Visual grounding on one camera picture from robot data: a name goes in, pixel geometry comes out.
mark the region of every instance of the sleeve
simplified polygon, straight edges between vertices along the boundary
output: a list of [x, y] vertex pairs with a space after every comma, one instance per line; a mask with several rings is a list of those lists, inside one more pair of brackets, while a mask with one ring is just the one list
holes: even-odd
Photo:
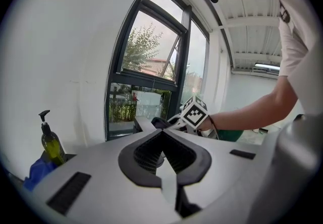
[[305, 57], [307, 48], [297, 35], [293, 33], [281, 18], [279, 19], [279, 32], [282, 42], [282, 61], [279, 76], [289, 76], [300, 61]]

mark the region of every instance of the green object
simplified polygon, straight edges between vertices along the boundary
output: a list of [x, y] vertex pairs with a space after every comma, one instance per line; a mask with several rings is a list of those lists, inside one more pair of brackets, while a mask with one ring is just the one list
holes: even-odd
[[236, 142], [240, 136], [242, 135], [243, 131], [232, 131], [232, 130], [218, 130], [219, 139], [223, 141], [232, 141]]
[[45, 115], [49, 112], [50, 110], [45, 110], [39, 114], [42, 120], [41, 129], [43, 132], [41, 143], [50, 160], [59, 166], [65, 163], [66, 155], [58, 136], [50, 130], [48, 123], [45, 122]]

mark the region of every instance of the blue cloth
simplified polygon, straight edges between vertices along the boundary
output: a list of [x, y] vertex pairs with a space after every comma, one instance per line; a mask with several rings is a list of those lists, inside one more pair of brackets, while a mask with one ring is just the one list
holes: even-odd
[[25, 178], [23, 186], [32, 191], [35, 186], [57, 166], [53, 162], [46, 163], [41, 158], [30, 167], [29, 178]]

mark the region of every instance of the window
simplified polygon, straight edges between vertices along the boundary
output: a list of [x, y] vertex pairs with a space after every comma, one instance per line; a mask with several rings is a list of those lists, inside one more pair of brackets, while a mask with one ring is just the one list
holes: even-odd
[[161, 89], [112, 83], [109, 97], [109, 137], [132, 134], [136, 116], [166, 118], [171, 92]]
[[169, 119], [183, 99], [202, 92], [208, 33], [200, 25], [181, 0], [135, 1], [109, 72], [107, 140], [132, 134], [136, 116]]
[[203, 98], [202, 84], [205, 78], [204, 66], [205, 55], [207, 53], [207, 39], [202, 31], [192, 21], [190, 48], [188, 53], [185, 81], [182, 93], [181, 103], [185, 103], [192, 95]]

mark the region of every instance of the black cap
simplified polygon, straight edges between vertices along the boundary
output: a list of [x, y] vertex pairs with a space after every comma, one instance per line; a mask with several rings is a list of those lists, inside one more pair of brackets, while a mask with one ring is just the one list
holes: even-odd
[[[45, 115], [47, 115], [49, 112], [50, 112], [50, 110], [45, 110], [39, 114], [39, 116], [43, 122], [45, 122]], [[41, 124], [41, 129], [42, 129], [42, 133], [44, 135], [49, 135], [51, 133], [48, 123]]]

